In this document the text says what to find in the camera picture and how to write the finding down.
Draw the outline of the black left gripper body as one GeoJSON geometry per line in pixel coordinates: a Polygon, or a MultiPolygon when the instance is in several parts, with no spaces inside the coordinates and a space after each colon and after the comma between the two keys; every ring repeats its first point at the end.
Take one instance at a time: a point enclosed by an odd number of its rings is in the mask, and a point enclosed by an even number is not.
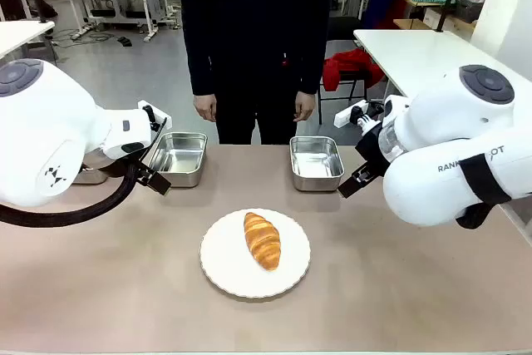
{"type": "Polygon", "coordinates": [[[153,170],[140,160],[134,160],[136,182],[141,185],[148,185],[153,176],[153,170]]]}

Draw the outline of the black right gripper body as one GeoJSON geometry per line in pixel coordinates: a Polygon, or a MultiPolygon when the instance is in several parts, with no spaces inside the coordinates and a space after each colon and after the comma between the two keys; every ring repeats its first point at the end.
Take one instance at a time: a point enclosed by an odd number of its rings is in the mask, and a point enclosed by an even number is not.
{"type": "Polygon", "coordinates": [[[378,138],[382,130],[382,123],[379,121],[374,127],[362,134],[361,140],[356,145],[359,155],[365,160],[355,174],[361,177],[383,177],[390,165],[390,162],[382,154],[379,147],[378,138]]]}

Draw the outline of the person's left hand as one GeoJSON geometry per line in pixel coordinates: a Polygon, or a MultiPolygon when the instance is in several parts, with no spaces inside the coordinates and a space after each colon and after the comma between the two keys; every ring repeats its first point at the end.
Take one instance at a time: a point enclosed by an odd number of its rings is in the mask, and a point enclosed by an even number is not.
{"type": "Polygon", "coordinates": [[[294,121],[306,121],[312,115],[315,105],[315,95],[299,91],[295,98],[294,121]]]}

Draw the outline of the person's right hand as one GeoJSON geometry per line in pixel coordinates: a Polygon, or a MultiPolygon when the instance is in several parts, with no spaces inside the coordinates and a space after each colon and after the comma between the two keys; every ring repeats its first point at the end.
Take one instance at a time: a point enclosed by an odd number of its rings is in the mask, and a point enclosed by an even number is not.
{"type": "Polygon", "coordinates": [[[199,116],[206,121],[216,122],[217,101],[215,95],[194,95],[193,103],[199,116]]]}

